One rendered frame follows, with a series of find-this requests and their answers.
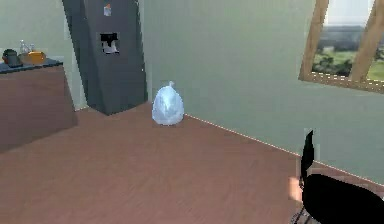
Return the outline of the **orange round bread loaf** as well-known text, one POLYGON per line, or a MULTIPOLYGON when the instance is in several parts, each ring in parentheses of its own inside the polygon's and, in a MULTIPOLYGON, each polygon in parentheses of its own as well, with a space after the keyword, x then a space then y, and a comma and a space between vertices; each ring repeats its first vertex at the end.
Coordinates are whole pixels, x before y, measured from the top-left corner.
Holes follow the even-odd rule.
POLYGON ((41 51, 31 51, 20 55, 20 60, 24 64, 28 65, 39 65, 45 62, 46 55, 41 51))

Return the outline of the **wooden framed window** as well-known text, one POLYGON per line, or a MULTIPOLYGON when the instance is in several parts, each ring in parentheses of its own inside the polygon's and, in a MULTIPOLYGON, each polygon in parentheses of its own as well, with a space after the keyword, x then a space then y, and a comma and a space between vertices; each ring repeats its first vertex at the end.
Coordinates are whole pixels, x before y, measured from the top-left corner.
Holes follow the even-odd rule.
POLYGON ((384 0, 316 0, 298 79, 384 94, 384 0))

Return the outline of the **black chair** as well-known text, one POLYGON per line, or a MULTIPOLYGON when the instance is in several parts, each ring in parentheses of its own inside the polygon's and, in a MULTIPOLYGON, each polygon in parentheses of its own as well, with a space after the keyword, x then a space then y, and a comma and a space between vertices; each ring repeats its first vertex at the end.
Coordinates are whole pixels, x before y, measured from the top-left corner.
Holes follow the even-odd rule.
POLYGON ((302 209, 320 224, 384 224, 384 200, 374 192, 308 170, 314 162, 314 131, 305 138, 300 162, 302 209))

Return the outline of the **dark grey kettle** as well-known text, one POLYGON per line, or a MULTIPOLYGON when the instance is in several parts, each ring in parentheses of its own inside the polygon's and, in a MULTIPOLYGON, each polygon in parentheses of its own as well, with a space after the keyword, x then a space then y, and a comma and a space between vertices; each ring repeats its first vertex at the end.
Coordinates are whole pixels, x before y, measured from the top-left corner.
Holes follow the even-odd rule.
POLYGON ((11 68, 21 67, 22 63, 20 61, 20 58, 18 57, 18 54, 13 49, 6 49, 3 52, 2 59, 5 64, 7 64, 11 68))

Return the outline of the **dark grey fridge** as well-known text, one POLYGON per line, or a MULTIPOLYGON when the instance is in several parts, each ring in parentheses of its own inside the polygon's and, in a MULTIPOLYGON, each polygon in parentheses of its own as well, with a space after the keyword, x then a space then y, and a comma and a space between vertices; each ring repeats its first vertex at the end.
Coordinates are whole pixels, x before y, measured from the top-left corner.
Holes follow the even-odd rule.
POLYGON ((148 99, 138 0, 62 0, 85 97, 106 115, 148 99), (110 4, 112 15, 104 16, 110 4))

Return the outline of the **white tied garbage bag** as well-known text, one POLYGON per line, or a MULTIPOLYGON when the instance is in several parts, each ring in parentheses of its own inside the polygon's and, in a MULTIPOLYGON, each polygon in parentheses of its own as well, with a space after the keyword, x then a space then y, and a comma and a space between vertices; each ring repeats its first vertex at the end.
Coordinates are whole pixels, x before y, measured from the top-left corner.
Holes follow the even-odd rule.
POLYGON ((172 126, 180 123, 184 117, 184 103, 174 88, 175 83, 161 87, 152 104, 152 119, 159 125, 172 126))

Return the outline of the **brown kitchen counter cabinet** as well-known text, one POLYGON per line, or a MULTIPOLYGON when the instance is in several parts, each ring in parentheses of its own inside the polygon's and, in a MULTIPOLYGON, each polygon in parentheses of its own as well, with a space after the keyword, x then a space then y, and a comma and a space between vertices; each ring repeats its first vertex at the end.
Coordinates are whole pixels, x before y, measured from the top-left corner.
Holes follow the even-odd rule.
POLYGON ((63 63, 0 63, 0 153, 77 125, 63 63))

